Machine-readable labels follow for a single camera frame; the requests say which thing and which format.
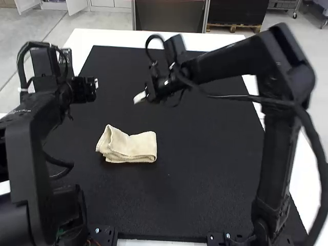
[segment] table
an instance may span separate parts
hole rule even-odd
[[[92,47],[98,46],[117,46],[143,48],[146,39],[154,32],[149,31],[117,31],[117,30],[96,30],[96,29],[75,29],[65,47],[72,49],[73,69],[74,73],[78,74]],[[163,32],[160,33],[164,39],[175,35],[176,33]],[[182,34],[187,50],[191,51],[211,51],[221,48],[231,43],[244,39],[243,35],[231,34],[200,34],[200,33],[184,33]],[[162,49],[161,43],[154,40],[150,43],[150,48]],[[244,83],[250,94],[258,94],[256,77],[250,75],[243,76]],[[263,124],[264,115],[260,112],[261,106],[254,104],[259,120]],[[0,194],[8,192],[10,189],[8,182],[0,184]],[[316,159],[312,149],[301,132],[298,139],[294,168],[292,172],[291,195],[299,212],[301,220],[307,231],[311,228],[315,218],[316,211],[320,205],[320,182],[316,167]],[[328,226],[325,226],[316,245],[325,245],[328,241]],[[198,243],[187,242],[165,242],[165,241],[142,241],[142,240],[119,240],[119,246],[138,246],[139,244],[160,244],[161,246],[173,244],[180,245],[195,245]]]

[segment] black mat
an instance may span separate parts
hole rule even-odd
[[[161,51],[152,52],[161,58]],[[143,49],[93,47],[80,74],[99,79],[98,98],[73,106],[74,121],[54,131],[46,149],[75,161],[63,182],[81,185],[89,223],[115,226],[120,237],[165,240],[204,241],[208,232],[251,231],[263,139],[251,103],[186,92],[177,108],[134,106],[133,97],[149,79]],[[241,77],[206,88],[247,93]],[[156,132],[157,162],[105,162],[95,148],[106,124],[128,134]],[[286,231],[294,240],[305,236],[294,205]]]

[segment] floor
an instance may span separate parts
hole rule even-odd
[[[314,17],[310,11],[298,14],[292,19],[292,13],[283,11],[268,12],[262,30],[285,22],[292,29],[304,52],[315,68],[317,85],[313,93],[310,114],[314,119],[324,147],[328,152],[328,128],[326,127],[325,107],[328,105],[328,26],[318,27],[322,20]],[[75,28],[131,30],[132,18],[128,13],[81,12],[69,16],[66,11],[32,10],[19,16],[16,9],[0,8],[0,112],[8,112],[18,104],[19,77],[16,73],[17,51],[28,40],[42,40],[62,46]],[[211,33],[229,33],[228,29],[211,30]],[[254,35],[251,30],[237,29],[235,34]],[[33,74],[32,63],[27,57],[25,70],[27,77]]]

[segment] folded towel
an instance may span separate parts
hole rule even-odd
[[[143,132],[129,136],[107,125],[97,143],[96,152],[100,152],[108,162],[154,162],[157,159],[156,133]]]

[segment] cloth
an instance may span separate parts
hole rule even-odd
[[[100,152],[108,162],[154,162],[157,159],[156,133],[143,132],[129,136],[107,125],[97,143],[96,152]]]

